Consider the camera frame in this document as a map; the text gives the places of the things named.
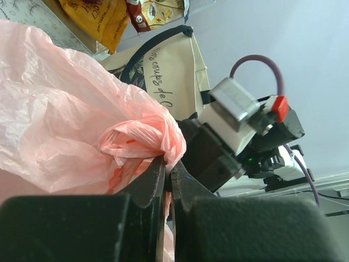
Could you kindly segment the beige canvas tote bag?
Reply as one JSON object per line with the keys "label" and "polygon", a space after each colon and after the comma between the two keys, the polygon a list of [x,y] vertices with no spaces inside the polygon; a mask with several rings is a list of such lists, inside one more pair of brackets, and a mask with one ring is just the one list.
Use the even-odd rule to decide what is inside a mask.
{"label": "beige canvas tote bag", "polygon": [[165,30],[100,63],[121,81],[146,91],[176,120],[196,118],[209,103],[207,67],[190,26]]}

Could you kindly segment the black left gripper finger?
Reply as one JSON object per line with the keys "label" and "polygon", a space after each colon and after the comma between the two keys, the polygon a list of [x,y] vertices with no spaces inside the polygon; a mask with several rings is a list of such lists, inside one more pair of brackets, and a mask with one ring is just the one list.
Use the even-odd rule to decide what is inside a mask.
{"label": "black left gripper finger", "polygon": [[114,195],[16,196],[1,205],[1,261],[162,261],[165,162]]}

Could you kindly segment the floral table mat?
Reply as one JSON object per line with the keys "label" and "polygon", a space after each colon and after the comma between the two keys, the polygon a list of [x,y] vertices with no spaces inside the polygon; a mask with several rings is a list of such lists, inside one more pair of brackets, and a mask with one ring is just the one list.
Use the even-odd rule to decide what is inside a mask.
{"label": "floral table mat", "polygon": [[70,19],[59,1],[1,1],[1,18],[38,27],[59,47],[89,55],[97,51],[95,40]]}

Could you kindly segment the pink plastic bag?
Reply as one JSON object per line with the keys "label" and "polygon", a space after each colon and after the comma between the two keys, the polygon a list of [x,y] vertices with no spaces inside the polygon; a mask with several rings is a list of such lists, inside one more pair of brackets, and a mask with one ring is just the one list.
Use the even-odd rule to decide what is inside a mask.
{"label": "pink plastic bag", "polygon": [[109,194],[186,142],[167,108],[41,29],[1,21],[1,200]]}

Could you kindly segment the orange snack bag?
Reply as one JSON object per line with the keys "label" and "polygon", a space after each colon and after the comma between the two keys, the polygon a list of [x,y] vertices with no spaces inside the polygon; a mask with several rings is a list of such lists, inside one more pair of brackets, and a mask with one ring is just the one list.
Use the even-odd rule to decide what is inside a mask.
{"label": "orange snack bag", "polygon": [[105,46],[110,54],[116,52],[129,23],[126,1],[65,1],[65,13],[90,37]]}

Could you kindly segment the white snack packet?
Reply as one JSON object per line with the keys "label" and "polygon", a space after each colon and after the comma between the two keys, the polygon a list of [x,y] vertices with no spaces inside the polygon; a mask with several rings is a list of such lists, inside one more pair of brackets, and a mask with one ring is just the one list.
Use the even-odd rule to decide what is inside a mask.
{"label": "white snack packet", "polygon": [[190,9],[189,0],[126,0],[126,4],[137,33],[155,30],[181,17],[186,22]]}

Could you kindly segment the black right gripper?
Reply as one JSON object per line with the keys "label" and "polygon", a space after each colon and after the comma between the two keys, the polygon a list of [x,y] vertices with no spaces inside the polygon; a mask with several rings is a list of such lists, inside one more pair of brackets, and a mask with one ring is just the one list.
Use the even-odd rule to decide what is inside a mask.
{"label": "black right gripper", "polygon": [[325,215],[298,198],[220,198],[228,180],[265,192],[305,183],[296,112],[258,110],[235,131],[210,107],[178,125],[187,150],[171,171],[176,261],[344,261]]}

